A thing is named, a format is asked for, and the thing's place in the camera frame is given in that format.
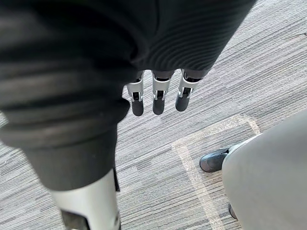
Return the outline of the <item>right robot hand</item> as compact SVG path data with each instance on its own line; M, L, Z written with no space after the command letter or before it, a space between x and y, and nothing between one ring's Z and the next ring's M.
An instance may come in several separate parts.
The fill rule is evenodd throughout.
M175 70L176 109L247 16L253 0L3 0L0 130L50 191L69 230L119 230L118 123L164 111Z

